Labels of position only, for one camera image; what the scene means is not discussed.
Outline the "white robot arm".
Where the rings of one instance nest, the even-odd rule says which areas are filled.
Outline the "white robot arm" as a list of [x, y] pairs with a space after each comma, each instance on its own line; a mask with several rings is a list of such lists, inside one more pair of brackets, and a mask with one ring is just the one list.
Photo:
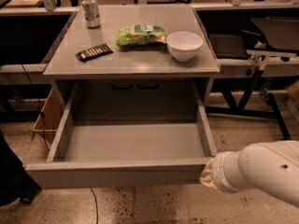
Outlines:
[[206, 163], [200, 182], [226, 193], [259, 189], [299, 207], [299, 142], [255, 143], [221, 152]]

